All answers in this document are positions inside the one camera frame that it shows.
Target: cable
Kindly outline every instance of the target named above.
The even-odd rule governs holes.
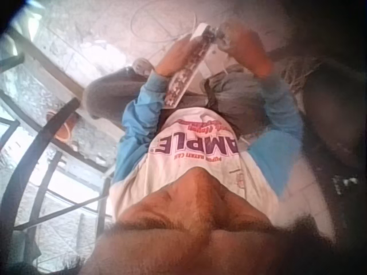
[[[134,23],[134,19],[136,17],[136,15],[139,13],[139,11],[145,9],[147,6],[150,6],[152,4],[156,4],[158,2],[163,2],[163,1],[167,1],[167,0],[154,0],[154,1],[151,1],[151,2],[148,2],[148,3],[145,3],[143,4],[142,6],[140,6],[136,11],[135,13],[132,15],[131,19],[130,19],[130,32],[138,39],[141,39],[145,42],[148,42],[148,43],[168,43],[168,42],[171,42],[171,41],[175,41],[177,39],[179,39],[180,37],[186,35],[186,34],[189,34],[189,33],[193,33],[196,29],[196,24],[197,24],[197,17],[196,17],[196,13],[194,12],[194,24],[193,24],[193,31],[192,32],[185,32],[185,33],[182,33],[182,34],[179,34],[177,36],[174,36],[172,38],[168,38],[168,39],[165,39],[165,40],[149,40],[149,39],[146,39],[144,37],[141,37],[139,36],[135,31],[134,29],[132,28],[132,24]]]

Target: orange object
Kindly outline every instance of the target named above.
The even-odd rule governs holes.
[[[56,112],[54,110],[50,110],[46,114],[46,119],[49,121]],[[75,124],[78,121],[78,115],[76,113],[72,113],[70,117],[65,121],[65,123],[61,126],[61,128],[57,131],[55,134],[55,138],[59,141],[66,143],[71,138],[71,132],[73,131],[73,128]]]

